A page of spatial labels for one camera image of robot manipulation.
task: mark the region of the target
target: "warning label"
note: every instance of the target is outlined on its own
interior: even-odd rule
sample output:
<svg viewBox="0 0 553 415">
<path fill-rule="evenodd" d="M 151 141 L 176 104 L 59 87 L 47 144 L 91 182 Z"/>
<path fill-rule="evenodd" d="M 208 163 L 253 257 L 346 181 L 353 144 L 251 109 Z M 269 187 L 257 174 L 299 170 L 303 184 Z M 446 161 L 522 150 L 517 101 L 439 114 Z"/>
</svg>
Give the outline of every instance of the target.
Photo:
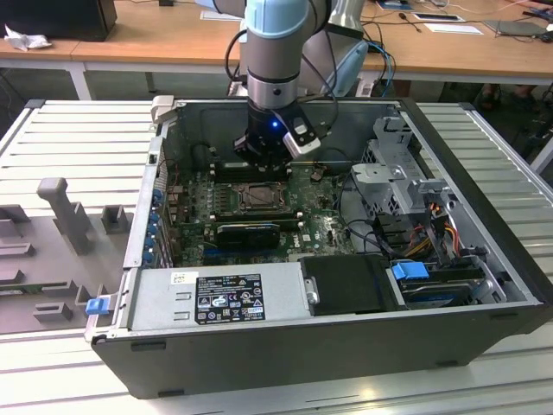
<svg viewBox="0 0 553 415">
<path fill-rule="evenodd" d="M 198 324 L 264 320 L 261 275 L 197 278 L 195 308 Z"/>
</svg>

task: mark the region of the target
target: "blue cable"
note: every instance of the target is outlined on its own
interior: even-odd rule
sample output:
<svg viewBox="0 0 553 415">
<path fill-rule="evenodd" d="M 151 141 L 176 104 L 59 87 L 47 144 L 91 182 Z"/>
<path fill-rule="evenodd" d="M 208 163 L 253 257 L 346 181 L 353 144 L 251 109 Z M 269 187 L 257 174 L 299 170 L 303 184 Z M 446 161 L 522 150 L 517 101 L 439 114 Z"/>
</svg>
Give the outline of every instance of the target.
<svg viewBox="0 0 553 415">
<path fill-rule="evenodd" d="M 371 41 L 368 42 L 369 45 L 371 45 L 373 48 L 377 49 L 381 54 L 382 56 L 384 56 L 385 60 L 386 60 L 386 66 L 388 68 L 388 79 L 386 80 L 386 85 L 384 87 L 384 91 L 382 92 L 382 96 L 384 97 L 386 95 L 386 92 L 388 91 L 388 87 L 390 86 L 390 83 L 391 83 L 391 77 L 392 77 L 392 64 L 391 64 L 391 57 L 390 55 L 385 51 L 383 50 L 379 45 L 377 45 L 376 43 L 373 43 Z"/>
</svg>

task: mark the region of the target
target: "green circuit board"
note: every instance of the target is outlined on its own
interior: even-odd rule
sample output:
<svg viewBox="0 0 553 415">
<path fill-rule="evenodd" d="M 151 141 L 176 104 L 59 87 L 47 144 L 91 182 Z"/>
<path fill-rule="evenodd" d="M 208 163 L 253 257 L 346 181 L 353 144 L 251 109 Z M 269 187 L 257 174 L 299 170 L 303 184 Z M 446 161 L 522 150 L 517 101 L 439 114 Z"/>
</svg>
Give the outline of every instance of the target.
<svg viewBox="0 0 553 415">
<path fill-rule="evenodd" d="M 313 180 L 314 173 L 312 165 L 298 166 L 292 168 L 292 174 L 286 182 L 232 184 L 217 183 L 204 172 L 184 176 L 181 180 L 179 207 L 173 210 L 174 228 L 180 241 L 175 265 L 262 264 L 297 261 L 302 256 L 310 255 L 353 253 L 352 243 L 335 210 L 335 201 L 340 193 L 340 178 L 323 174 Z M 275 199 L 266 201 L 264 198 L 267 194 Z M 275 249 L 226 252 L 217 247 L 213 236 L 221 223 L 213 221 L 213 213 L 235 217 L 244 212 L 249 213 L 248 208 L 258 208 L 261 219 L 246 215 L 243 221 L 264 222 L 265 207 L 271 212 L 302 212 L 302 226 L 295 231 L 281 231 Z"/>
</svg>

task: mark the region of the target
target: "black computer case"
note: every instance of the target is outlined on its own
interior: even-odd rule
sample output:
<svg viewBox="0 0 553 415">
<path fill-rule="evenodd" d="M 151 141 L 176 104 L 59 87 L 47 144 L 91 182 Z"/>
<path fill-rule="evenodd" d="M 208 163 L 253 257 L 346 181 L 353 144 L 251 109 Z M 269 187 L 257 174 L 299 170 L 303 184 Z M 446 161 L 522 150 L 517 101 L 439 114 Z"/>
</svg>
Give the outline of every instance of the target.
<svg viewBox="0 0 553 415">
<path fill-rule="evenodd" d="M 0 23 L 26 35 L 101 42 L 117 20 L 113 0 L 3 0 Z"/>
</svg>

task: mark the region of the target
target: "wooden desk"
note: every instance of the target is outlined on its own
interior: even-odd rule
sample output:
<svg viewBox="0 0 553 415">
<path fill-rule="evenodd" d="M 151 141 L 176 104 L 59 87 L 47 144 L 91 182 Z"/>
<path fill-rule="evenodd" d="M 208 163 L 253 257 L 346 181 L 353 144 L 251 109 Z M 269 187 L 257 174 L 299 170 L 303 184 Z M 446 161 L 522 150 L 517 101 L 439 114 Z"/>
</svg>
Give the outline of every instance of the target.
<svg viewBox="0 0 553 415">
<path fill-rule="evenodd" d="M 157 2 L 116 1 L 118 20 L 104 42 L 82 41 L 76 61 L 150 62 L 221 66 L 238 22 L 200 20 L 195 4 L 159 7 Z M 238 59 L 238 47 L 232 56 Z"/>
<path fill-rule="evenodd" d="M 71 53 L 78 44 L 79 41 L 56 40 L 49 48 L 30 49 L 24 52 L 12 48 L 6 41 L 0 41 L 0 59 L 70 61 Z"/>
<path fill-rule="evenodd" d="M 510 3 L 506 0 L 452 0 L 464 8 L 480 13 L 497 10 Z M 65 69 L 72 78 L 80 99 L 92 97 L 85 71 L 131 71 L 168 73 L 223 73 L 225 50 L 238 31 L 237 22 L 200 20 L 200 6 L 176 4 L 158 7 L 157 2 L 132 3 L 116 1 L 118 21 L 104 42 L 56 41 L 54 46 L 27 53 L 0 43 L 0 67 L 38 67 Z M 429 10 L 417 4 L 420 11 Z M 500 12 L 471 14 L 454 7 L 448 12 L 466 20 L 522 17 L 524 8 L 513 5 Z M 365 7 L 364 16 L 375 16 L 375 22 L 404 22 L 397 12 L 382 11 L 374 3 Z M 545 21 L 530 19 L 540 26 Z M 553 80 L 553 45 L 531 43 L 509 37 L 494 38 L 483 23 L 473 24 L 484 35 L 432 33 L 424 25 L 417 33 L 413 26 L 381 25 L 386 49 L 397 62 L 396 79 L 458 82 L 492 82 L 548 85 Z M 378 39 L 375 25 L 367 26 Z M 238 61 L 238 48 L 231 55 Z M 382 70 L 377 54 L 367 56 L 364 76 Z"/>
<path fill-rule="evenodd" d="M 451 3 L 462 5 L 468 10 L 485 13 L 504 7 L 509 3 L 503 0 L 452 0 Z M 377 17 L 374 22 L 404 22 L 394 13 L 384 12 L 376 5 L 367 6 L 364 16 Z M 416 5 L 417 11 L 433 13 Z M 516 20 L 523 17 L 526 10 L 513 5 L 492 14 L 473 14 L 458 8 L 449 7 L 449 14 L 456 14 L 467 21 L 481 20 Z M 412 22 L 420 22 L 410 17 Z M 541 19 L 529 19 L 545 27 Z M 528 38 L 517 41 L 511 37 L 495 34 L 484 23 L 470 23 L 484 35 L 457 35 L 450 33 L 433 33 L 423 24 L 418 24 L 422 33 L 417 33 L 409 24 L 380 26 L 383 32 L 386 50 L 396 58 L 397 78 L 407 80 L 452 80 L 478 81 L 493 78 L 496 83 L 549 84 L 553 80 L 553 45 Z M 374 24 L 366 26 L 373 39 L 378 39 Z M 380 69 L 382 59 L 370 56 L 365 61 L 364 69 Z"/>
</svg>

